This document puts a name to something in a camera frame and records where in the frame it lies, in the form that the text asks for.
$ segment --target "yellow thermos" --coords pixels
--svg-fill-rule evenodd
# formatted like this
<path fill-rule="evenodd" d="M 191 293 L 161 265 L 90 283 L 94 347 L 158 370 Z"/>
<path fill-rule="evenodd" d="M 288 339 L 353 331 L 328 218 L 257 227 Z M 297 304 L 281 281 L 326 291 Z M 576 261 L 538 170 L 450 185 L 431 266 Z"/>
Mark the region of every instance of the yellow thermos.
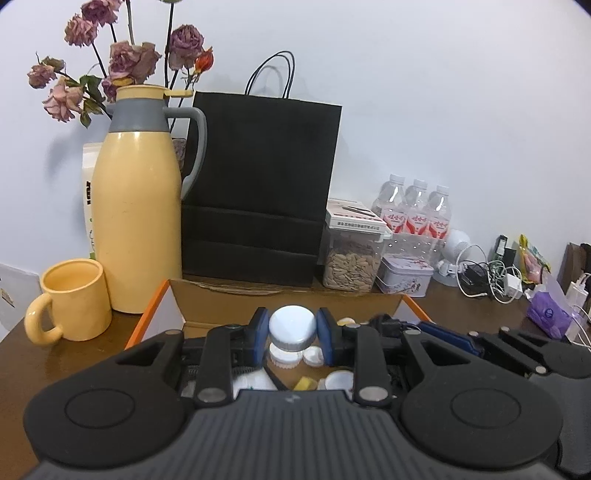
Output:
<path fill-rule="evenodd" d="M 199 173 L 207 124 L 201 110 L 169 108 L 164 97 L 191 95 L 153 85 L 117 90 L 92 177 L 92 223 L 96 259 L 119 312 L 142 313 L 164 280 L 183 273 L 181 199 Z M 197 158 L 182 184 L 167 118 L 191 118 L 199 127 Z"/>

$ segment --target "white box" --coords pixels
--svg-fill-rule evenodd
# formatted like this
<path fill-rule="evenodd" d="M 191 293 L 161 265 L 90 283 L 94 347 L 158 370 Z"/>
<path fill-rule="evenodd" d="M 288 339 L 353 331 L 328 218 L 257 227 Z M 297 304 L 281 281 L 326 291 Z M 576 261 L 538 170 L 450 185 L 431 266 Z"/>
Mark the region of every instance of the white box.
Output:
<path fill-rule="evenodd" d="M 378 268 L 376 285 L 383 293 L 404 293 L 424 297 L 433 267 L 419 258 L 396 258 L 386 254 Z"/>

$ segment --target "yellow object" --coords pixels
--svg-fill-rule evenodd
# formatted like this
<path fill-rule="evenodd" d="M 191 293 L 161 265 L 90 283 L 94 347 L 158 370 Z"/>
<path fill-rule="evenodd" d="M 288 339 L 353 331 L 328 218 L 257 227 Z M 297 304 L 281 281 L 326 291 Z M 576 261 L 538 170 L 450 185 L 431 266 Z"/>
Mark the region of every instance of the yellow object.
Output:
<path fill-rule="evenodd" d="M 33 343 L 48 345 L 61 337 L 75 342 L 90 340 L 111 323 L 105 273 L 97 261 L 76 258 L 58 263 L 41 276 L 41 288 L 44 293 L 25 314 L 25 331 Z M 49 331 L 41 328 L 45 309 L 55 326 Z"/>
<path fill-rule="evenodd" d="M 183 276 L 181 174 L 168 132 L 107 134 L 92 223 L 114 310 L 142 313 L 164 280 Z"/>
<path fill-rule="evenodd" d="M 316 390 L 318 382 L 310 377 L 301 377 L 295 384 L 294 391 Z"/>
<path fill-rule="evenodd" d="M 154 85 L 117 90 L 115 113 L 92 177 L 96 259 L 105 268 L 114 310 L 142 313 L 169 278 L 181 278 L 181 192 L 193 185 L 207 138 L 203 112 L 168 108 L 164 96 L 191 96 Z M 168 117 L 199 127 L 197 158 L 181 187 Z"/>

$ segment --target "charger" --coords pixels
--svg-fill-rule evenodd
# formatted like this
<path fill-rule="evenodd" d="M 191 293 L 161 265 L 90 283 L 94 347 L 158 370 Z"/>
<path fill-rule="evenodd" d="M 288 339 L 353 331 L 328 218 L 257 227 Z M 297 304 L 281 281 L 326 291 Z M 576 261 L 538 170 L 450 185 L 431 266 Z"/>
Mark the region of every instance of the charger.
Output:
<path fill-rule="evenodd" d="M 519 277 L 506 273 L 503 282 L 505 286 L 505 296 L 519 300 L 523 295 L 523 289 L 521 288 L 521 280 Z"/>

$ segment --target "yellow mug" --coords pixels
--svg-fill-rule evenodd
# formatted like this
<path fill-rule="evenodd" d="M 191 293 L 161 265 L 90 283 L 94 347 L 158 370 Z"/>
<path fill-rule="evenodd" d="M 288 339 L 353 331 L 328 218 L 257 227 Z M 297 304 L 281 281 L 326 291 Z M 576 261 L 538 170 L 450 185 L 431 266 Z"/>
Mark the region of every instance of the yellow mug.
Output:
<path fill-rule="evenodd" d="M 41 276 L 43 292 L 29 305 L 25 331 L 37 345 L 57 342 L 61 337 L 75 342 L 90 340 L 111 323 L 111 304 L 103 266 L 95 260 L 75 258 L 49 268 Z M 47 309 L 54 327 L 41 328 Z"/>

